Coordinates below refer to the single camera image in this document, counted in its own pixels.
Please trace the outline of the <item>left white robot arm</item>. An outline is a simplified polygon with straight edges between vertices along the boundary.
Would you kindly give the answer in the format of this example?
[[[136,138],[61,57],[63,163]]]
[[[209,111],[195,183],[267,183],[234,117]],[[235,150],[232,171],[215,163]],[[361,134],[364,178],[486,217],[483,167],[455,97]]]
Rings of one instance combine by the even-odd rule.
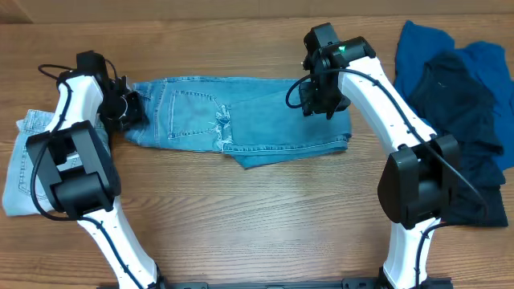
[[[95,130],[123,132],[147,121],[139,95],[114,65],[94,51],[55,77],[59,102],[40,134],[26,142],[33,164],[29,189],[35,208],[57,222],[77,222],[96,242],[119,288],[164,288],[122,210],[121,182]]]

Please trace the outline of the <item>medium blue denim jeans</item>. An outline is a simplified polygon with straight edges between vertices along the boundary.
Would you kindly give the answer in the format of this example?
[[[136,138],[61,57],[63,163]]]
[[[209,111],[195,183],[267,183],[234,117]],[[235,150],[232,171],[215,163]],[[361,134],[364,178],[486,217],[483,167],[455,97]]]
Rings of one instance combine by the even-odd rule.
[[[332,119],[289,108],[291,79],[182,76],[135,83],[146,124],[127,140],[157,149],[223,153],[249,169],[345,151],[349,111]]]

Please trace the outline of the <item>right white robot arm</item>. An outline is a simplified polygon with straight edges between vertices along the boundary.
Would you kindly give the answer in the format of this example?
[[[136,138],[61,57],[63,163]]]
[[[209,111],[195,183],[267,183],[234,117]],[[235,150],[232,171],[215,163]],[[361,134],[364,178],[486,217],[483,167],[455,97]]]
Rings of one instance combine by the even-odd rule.
[[[354,105],[388,158],[377,196],[392,222],[387,258],[376,277],[345,278],[343,288],[449,289],[449,278],[430,277],[426,261],[436,229],[458,191],[459,145],[440,136],[410,109],[387,79],[375,50],[363,37],[341,41],[331,23],[304,37],[308,75],[295,83],[305,116]]]

